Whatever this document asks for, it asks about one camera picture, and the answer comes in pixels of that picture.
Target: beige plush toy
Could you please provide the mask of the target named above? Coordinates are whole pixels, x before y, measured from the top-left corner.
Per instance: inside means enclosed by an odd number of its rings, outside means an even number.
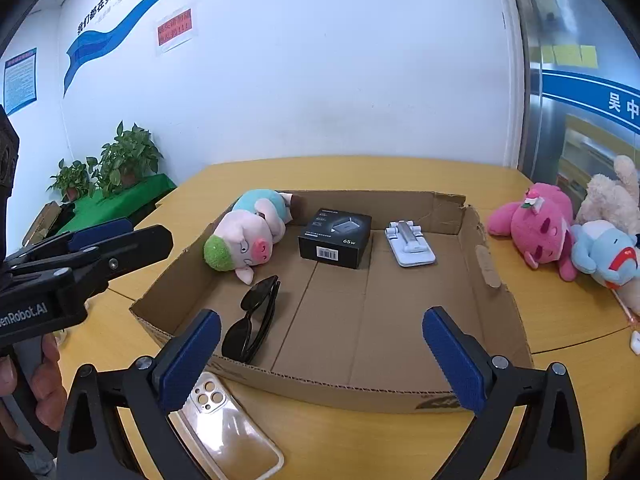
[[[637,235],[640,233],[640,189],[636,165],[628,156],[619,155],[613,161],[613,169],[620,180],[594,175],[575,221],[584,224],[606,220],[628,235]]]

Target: blue poster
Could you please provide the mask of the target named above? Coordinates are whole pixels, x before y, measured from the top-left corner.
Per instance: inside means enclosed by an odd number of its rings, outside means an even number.
[[[640,90],[592,75],[542,71],[542,95],[588,110],[640,134]]]
[[[9,116],[36,100],[36,49],[4,64],[4,111]]]

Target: teal plush shirt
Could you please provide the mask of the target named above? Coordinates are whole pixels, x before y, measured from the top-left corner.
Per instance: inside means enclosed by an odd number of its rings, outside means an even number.
[[[252,189],[242,195],[233,207],[233,210],[244,209],[255,214],[255,203],[260,198],[266,198],[276,208],[276,212],[280,219],[285,222],[287,220],[287,205],[280,193],[271,189]]]

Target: green plant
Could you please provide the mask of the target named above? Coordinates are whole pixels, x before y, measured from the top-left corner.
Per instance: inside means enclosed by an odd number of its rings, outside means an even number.
[[[75,189],[78,191],[76,198],[86,195],[92,196],[94,194],[94,184],[89,178],[86,164],[83,164],[79,160],[74,160],[71,166],[65,166],[65,159],[63,158],[58,163],[58,167],[60,168],[60,172],[57,175],[51,175],[50,178],[55,178],[56,180],[51,186],[47,187],[47,191],[49,189],[60,190],[60,193],[62,193],[62,202],[75,200],[73,196],[69,196],[69,194],[74,194],[69,190]]]
[[[86,158],[89,172],[92,178],[97,178],[96,184],[103,197],[119,192],[124,180],[135,182],[149,171],[158,172],[158,160],[162,155],[150,137],[148,130],[136,124],[130,130],[124,130],[120,122],[115,142],[102,147],[100,161],[94,156]]]

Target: white wall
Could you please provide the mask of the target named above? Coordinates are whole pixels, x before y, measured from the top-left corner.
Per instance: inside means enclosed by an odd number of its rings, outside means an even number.
[[[73,161],[62,118],[63,85],[58,70],[58,22],[60,10],[41,10],[30,14],[0,58],[4,62],[36,47],[36,94],[38,100],[13,113],[9,120],[20,137],[14,192],[7,206],[7,250],[22,245],[27,229],[58,192],[46,191],[49,178],[58,172],[58,161]],[[4,77],[0,77],[0,96]]]
[[[63,4],[59,81],[98,1]],[[111,30],[139,1],[88,28]],[[296,155],[508,165],[524,97],[505,1],[160,0],[78,71],[62,102],[69,143],[76,157],[97,156],[120,120],[135,121],[178,183],[207,164]],[[197,37],[158,56],[157,22],[185,6]]]

